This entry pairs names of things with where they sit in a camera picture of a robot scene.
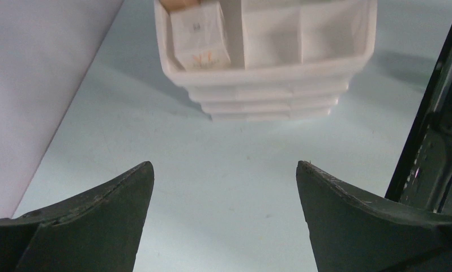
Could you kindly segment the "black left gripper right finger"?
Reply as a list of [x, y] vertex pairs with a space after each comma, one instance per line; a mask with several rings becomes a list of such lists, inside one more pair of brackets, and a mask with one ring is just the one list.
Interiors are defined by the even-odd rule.
[[452, 216], [380, 197], [307, 161], [296, 180], [319, 271], [452, 271]]

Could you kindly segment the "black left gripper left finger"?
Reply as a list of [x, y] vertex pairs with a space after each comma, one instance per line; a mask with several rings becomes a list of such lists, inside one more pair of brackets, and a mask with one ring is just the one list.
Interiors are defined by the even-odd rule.
[[153, 185], [145, 161], [64, 201], [0, 219], [0, 271], [132, 271]]

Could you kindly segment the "white plastic drawer organizer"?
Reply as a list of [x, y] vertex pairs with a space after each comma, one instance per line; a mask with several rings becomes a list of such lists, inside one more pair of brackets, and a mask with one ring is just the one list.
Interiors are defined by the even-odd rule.
[[377, 1], [219, 1], [231, 58], [186, 71], [173, 52], [170, 14], [155, 1], [164, 74], [214, 121], [327, 115], [374, 52]]

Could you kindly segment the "white cosmetic box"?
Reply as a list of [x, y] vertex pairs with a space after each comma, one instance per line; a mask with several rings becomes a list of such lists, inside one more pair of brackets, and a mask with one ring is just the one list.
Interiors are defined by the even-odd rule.
[[173, 52], [186, 71], [222, 70], [231, 58], [219, 1], [207, 1], [170, 14]]

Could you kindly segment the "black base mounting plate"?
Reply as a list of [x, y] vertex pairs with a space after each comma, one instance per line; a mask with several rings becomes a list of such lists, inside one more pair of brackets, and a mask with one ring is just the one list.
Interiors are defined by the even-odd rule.
[[452, 24], [385, 198], [452, 216]]

